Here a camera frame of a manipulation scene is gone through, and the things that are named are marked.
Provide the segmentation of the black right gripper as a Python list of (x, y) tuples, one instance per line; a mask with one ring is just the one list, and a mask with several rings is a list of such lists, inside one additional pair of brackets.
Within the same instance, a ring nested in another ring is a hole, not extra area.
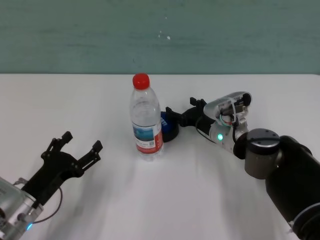
[(194, 97), (190, 97), (189, 103), (194, 107), (186, 110), (184, 113), (175, 112), (167, 106), (165, 108), (167, 118), (170, 121), (177, 123), (181, 127), (196, 127), (206, 135), (209, 135), (211, 125), (215, 122), (215, 120), (204, 115), (202, 111), (207, 102), (203, 98), (196, 99)]

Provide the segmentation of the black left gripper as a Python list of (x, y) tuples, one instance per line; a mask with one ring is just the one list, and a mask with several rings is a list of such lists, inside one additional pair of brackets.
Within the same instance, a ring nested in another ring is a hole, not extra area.
[(53, 138), (47, 150), (41, 154), (42, 167), (22, 187), (24, 192), (35, 199), (34, 206), (44, 206), (66, 180), (82, 177), (86, 170), (101, 159), (99, 153), (103, 145), (100, 140), (79, 161), (61, 152), (72, 139), (70, 131), (66, 131), (61, 138)]

